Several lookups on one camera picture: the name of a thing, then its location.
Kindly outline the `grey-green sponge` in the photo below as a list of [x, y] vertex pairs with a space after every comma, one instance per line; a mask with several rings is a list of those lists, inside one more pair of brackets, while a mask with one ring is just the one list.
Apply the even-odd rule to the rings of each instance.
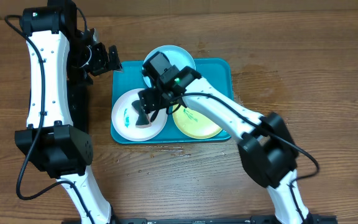
[[149, 127], [151, 125], [151, 121], [149, 115], [144, 111], [141, 102], [139, 100], [135, 100], [132, 102], [132, 107], [139, 115], [135, 125], [140, 128]]

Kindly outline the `white plate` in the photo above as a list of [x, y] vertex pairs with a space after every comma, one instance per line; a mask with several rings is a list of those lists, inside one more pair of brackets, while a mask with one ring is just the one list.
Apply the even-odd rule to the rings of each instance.
[[137, 88], [125, 92], [115, 102], [111, 121], [116, 132], [126, 140], [147, 141], [156, 137], [167, 123], [168, 115], [165, 110], [160, 110], [156, 119], [146, 126], [138, 126], [136, 122], [139, 113], [135, 110], [132, 103], [139, 100], [138, 92], [143, 88]]

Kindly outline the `light blue plate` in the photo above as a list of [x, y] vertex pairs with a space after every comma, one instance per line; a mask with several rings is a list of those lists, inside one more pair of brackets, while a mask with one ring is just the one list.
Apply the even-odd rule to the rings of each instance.
[[160, 52], [164, 54], [167, 62], [162, 61], [162, 65], [157, 66], [157, 71], [160, 75], [167, 72], [173, 66], [176, 66], [178, 71], [181, 71], [185, 67], [190, 67], [193, 70], [196, 69], [196, 64], [193, 57], [185, 49], [176, 45], [163, 45], [153, 49], [145, 58], [143, 64], [145, 65], [150, 59], [152, 65], [155, 65], [154, 55]]

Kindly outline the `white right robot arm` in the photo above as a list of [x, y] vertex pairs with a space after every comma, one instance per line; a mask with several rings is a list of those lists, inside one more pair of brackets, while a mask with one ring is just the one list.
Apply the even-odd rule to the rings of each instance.
[[143, 63], [143, 75], [152, 86], [139, 92], [140, 112], [148, 114], [173, 105], [194, 110], [217, 124], [237, 143], [242, 166], [248, 176], [267, 189], [280, 223], [311, 223], [297, 182], [296, 159], [303, 154], [284, 120], [276, 113], [264, 116], [237, 104], [215, 89], [195, 69], [178, 69], [168, 57], [156, 52]]

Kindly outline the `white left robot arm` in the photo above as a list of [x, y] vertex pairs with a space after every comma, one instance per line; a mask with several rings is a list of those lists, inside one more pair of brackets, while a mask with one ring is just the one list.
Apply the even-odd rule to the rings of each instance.
[[122, 65], [115, 46], [102, 44], [94, 29], [78, 28], [81, 14], [73, 1], [49, 1], [18, 17], [15, 31], [28, 46], [31, 84], [26, 127], [14, 140], [26, 164], [66, 190], [81, 223], [117, 223], [91, 169], [88, 87]]

